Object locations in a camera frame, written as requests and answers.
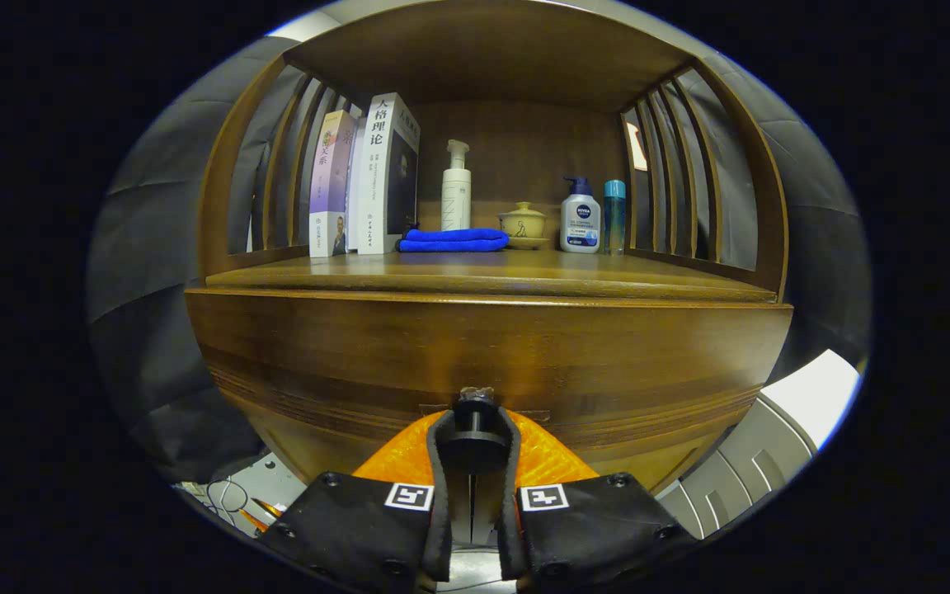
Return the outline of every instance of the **cable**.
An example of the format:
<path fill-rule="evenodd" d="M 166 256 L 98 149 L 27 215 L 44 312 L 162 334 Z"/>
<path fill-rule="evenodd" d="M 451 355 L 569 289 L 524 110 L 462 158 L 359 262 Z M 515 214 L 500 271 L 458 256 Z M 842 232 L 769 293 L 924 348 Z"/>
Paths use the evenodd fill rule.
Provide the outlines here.
<path fill-rule="evenodd" d="M 223 500 L 226 499 L 226 492 L 229 490 L 229 488 L 231 488 L 231 486 L 233 486 L 233 481 L 231 480 L 232 478 L 233 474 L 230 474 L 230 476 L 226 477 L 226 488 L 222 489 L 222 495 L 219 495 L 219 507 L 222 507 L 223 510 L 226 508 L 226 505 L 223 504 Z M 233 514 L 231 514 L 231 512 L 229 514 L 229 521 L 230 523 L 233 523 L 233 527 L 235 529 L 235 527 L 237 527 L 237 520 L 233 518 Z"/>
<path fill-rule="evenodd" d="M 219 504 L 218 504 L 218 505 L 215 505 L 215 504 L 214 504 L 214 496 L 211 495 L 211 485 L 214 485 L 215 483 L 228 483 L 228 484 L 226 485 L 226 488 L 223 489 L 222 495 L 219 496 Z M 238 488 L 238 489 L 241 489 L 241 493 L 244 493 L 244 503 L 242 503 L 241 506 L 237 508 L 237 510 L 227 510 L 226 506 L 223 505 L 223 500 L 226 498 L 226 492 L 227 492 L 227 490 L 229 490 L 229 488 L 230 488 L 231 485 L 237 485 L 237 488 Z M 238 483 L 237 481 L 234 481 L 234 480 L 233 480 L 233 475 L 230 474 L 230 476 L 227 477 L 227 478 L 218 478 L 218 480 L 211 481 L 210 483 L 208 483 L 207 485 L 205 485 L 205 486 L 204 486 L 204 493 L 206 493 L 206 496 L 207 496 L 207 498 L 208 498 L 208 501 L 210 502 L 210 505 L 208 505 L 207 503 L 205 503 L 205 507 L 211 507 L 212 510 L 214 510 L 215 515 L 216 515 L 216 516 L 219 516 L 219 518 L 222 518 L 222 515 L 219 514 L 219 505 L 221 505 L 221 510 L 222 510 L 223 512 L 226 512 L 226 514 L 229 516 L 229 521 L 230 521 L 230 523 L 233 523 L 233 527 L 237 527 L 237 519 L 234 519 L 234 518 L 233 518 L 233 514 L 235 514 L 235 512 L 241 511 L 241 510 L 248 504 L 248 501 L 249 501 L 248 490 L 245 489 L 244 486 L 241 485 L 241 483 Z"/>

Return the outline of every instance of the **pump bottle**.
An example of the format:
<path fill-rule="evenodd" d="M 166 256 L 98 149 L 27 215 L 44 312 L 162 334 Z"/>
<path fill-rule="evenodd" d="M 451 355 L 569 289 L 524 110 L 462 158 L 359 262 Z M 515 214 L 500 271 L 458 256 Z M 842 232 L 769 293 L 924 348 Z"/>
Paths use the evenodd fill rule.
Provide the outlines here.
<path fill-rule="evenodd" d="M 442 172 L 442 230 L 470 229 L 472 221 L 472 173 L 464 169 L 464 154 L 471 147 L 460 140 L 445 145 L 449 169 Z"/>

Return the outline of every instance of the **book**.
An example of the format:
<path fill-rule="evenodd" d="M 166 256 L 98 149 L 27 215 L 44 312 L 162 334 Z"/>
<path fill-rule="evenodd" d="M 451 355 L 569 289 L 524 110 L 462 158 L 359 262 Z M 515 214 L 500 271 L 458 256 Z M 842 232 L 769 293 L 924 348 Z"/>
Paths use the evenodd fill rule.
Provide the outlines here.
<path fill-rule="evenodd" d="M 369 102 L 362 139 L 358 253 L 393 252 L 416 224 L 420 125 L 398 93 Z"/>
<path fill-rule="evenodd" d="M 343 110 L 325 115 L 310 174 L 310 257 L 346 253 L 346 183 L 357 120 Z"/>
<path fill-rule="evenodd" d="M 346 251 L 358 251 L 358 236 L 361 227 L 359 226 L 360 217 L 358 217 L 358 187 L 361 181 L 361 140 L 365 138 L 366 117 L 358 119 L 358 125 L 355 126 L 354 146 L 350 148 L 350 170 L 347 173 L 346 180 Z"/>

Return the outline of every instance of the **saucer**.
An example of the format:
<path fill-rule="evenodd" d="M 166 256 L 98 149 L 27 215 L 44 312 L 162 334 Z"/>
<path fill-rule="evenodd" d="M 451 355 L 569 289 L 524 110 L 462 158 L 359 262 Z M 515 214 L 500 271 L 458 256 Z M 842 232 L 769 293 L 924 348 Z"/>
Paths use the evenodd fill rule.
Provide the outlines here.
<path fill-rule="evenodd" d="M 515 249 L 540 249 L 548 245 L 548 240 L 546 238 L 535 238 L 535 237 L 509 237 L 508 238 L 508 248 Z"/>

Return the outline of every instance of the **black mount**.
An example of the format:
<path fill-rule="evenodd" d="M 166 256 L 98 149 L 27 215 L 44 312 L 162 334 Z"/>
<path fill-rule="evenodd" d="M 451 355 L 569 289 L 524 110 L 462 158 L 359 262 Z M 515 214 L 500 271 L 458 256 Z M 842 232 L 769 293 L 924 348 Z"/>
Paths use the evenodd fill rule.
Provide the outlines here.
<path fill-rule="evenodd" d="M 508 464 L 511 433 L 501 425 L 493 388 L 464 388 L 453 406 L 452 428 L 439 439 L 442 465 L 467 474 L 489 474 Z"/>
<path fill-rule="evenodd" d="M 434 582 L 449 580 L 453 542 L 444 469 L 503 469 L 501 578 L 520 580 L 521 592 L 622 586 L 697 544 L 631 474 L 517 489 L 520 447 L 493 389 L 464 388 L 427 432 L 434 486 L 324 473 L 259 541 L 350 589 L 433 593 Z"/>

